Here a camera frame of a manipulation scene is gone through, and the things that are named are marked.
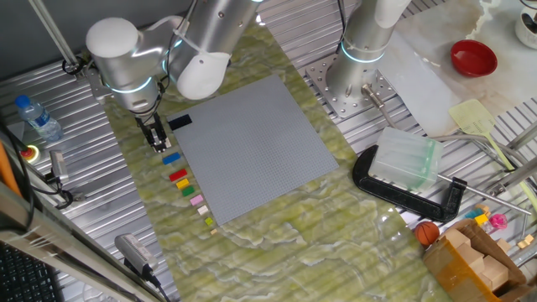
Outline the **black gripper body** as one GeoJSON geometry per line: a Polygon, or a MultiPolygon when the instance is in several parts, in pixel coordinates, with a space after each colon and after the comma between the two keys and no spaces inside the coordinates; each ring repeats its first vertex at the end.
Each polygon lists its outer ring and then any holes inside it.
{"type": "Polygon", "coordinates": [[[135,121],[144,135],[151,135],[152,130],[158,135],[164,135],[164,127],[157,112],[147,117],[135,117],[135,121]]]}

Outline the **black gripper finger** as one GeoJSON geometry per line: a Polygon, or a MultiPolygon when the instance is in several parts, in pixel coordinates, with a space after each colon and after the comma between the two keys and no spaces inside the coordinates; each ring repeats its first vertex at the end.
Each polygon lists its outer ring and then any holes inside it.
{"type": "Polygon", "coordinates": [[[155,128],[156,134],[159,137],[159,140],[161,141],[161,148],[162,150],[166,150],[167,148],[171,147],[171,143],[167,137],[167,134],[165,133],[165,130],[162,126],[157,126],[155,128]]]}
{"type": "Polygon", "coordinates": [[[152,133],[145,134],[145,138],[149,144],[149,146],[154,150],[155,153],[161,153],[161,141],[159,140],[158,136],[154,136],[152,133]]]}

